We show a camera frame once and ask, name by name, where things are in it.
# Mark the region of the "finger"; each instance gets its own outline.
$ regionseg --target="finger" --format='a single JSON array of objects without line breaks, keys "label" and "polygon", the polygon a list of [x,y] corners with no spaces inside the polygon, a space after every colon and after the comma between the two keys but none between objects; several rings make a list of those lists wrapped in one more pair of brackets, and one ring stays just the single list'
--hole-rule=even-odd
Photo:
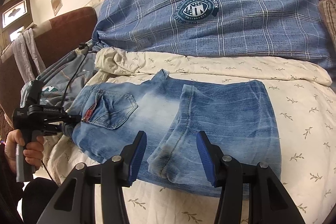
[{"label": "finger", "polygon": [[44,138],[43,138],[43,136],[37,136],[37,137],[36,137],[36,140],[37,140],[41,145],[44,144]]},{"label": "finger", "polygon": [[27,158],[34,158],[34,159],[38,159],[38,160],[43,159],[42,152],[35,151],[35,150],[25,149],[25,150],[23,150],[23,155],[25,155]]},{"label": "finger", "polygon": [[36,150],[36,151],[40,151],[40,152],[43,152],[44,150],[44,147],[41,143],[39,142],[31,142],[31,143],[28,143],[26,148],[28,150]]},{"label": "finger", "polygon": [[34,165],[37,169],[41,166],[41,160],[38,159],[32,159],[32,158],[26,158],[26,162],[28,162],[30,165]]},{"label": "finger", "polygon": [[18,143],[21,146],[25,145],[25,140],[22,137],[22,133],[19,129],[13,130],[8,133],[6,142]]}]

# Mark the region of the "circular emblem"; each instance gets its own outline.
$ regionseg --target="circular emblem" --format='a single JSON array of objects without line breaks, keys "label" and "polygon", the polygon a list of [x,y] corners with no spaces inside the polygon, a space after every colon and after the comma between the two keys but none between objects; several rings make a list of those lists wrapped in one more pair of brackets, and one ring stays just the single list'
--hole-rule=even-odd
[{"label": "circular emblem", "polygon": [[196,23],[217,13],[217,0],[184,0],[178,5],[174,18],[180,23]]}]

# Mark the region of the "cream floral sheet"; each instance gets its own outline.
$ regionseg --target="cream floral sheet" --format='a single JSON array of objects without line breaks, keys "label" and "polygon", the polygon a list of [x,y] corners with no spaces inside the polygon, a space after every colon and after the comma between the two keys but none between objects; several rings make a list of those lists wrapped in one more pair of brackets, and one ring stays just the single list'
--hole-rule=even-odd
[{"label": "cream floral sheet", "polygon": [[[336,202],[336,95],[324,69],[279,57],[204,58],[163,52],[125,52],[104,48],[96,57],[99,72],[88,85],[102,82],[140,84],[160,69],[170,77],[216,84],[258,79],[264,83],[280,136],[281,182],[306,224],[321,224]],[[45,142],[47,167],[61,183],[79,162],[97,164],[65,136]],[[130,223],[211,224],[218,199],[196,196],[147,182],[124,188]],[[97,223],[102,223],[96,191]],[[248,202],[241,223],[247,223]]]}]

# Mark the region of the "blue plaid fabric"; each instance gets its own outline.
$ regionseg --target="blue plaid fabric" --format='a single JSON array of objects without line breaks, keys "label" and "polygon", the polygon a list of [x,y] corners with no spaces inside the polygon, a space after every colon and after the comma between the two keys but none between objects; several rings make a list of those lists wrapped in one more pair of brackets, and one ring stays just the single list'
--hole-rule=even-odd
[{"label": "blue plaid fabric", "polygon": [[92,40],[127,51],[281,56],[335,67],[318,0],[217,0],[218,14],[193,24],[174,18],[183,1],[105,0]]}]

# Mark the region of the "gray handle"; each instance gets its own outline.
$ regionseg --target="gray handle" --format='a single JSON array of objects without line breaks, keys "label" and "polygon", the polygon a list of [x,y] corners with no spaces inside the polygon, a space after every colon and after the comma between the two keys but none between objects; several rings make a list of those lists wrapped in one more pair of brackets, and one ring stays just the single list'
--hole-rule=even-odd
[{"label": "gray handle", "polygon": [[[30,133],[29,131],[21,129],[21,132],[26,144],[35,142],[36,137],[41,135],[41,132],[38,130]],[[33,174],[36,172],[35,166],[26,162],[26,157],[23,155],[23,150],[25,149],[26,146],[20,146],[19,144],[16,145],[16,182],[32,181],[34,179]]]}]

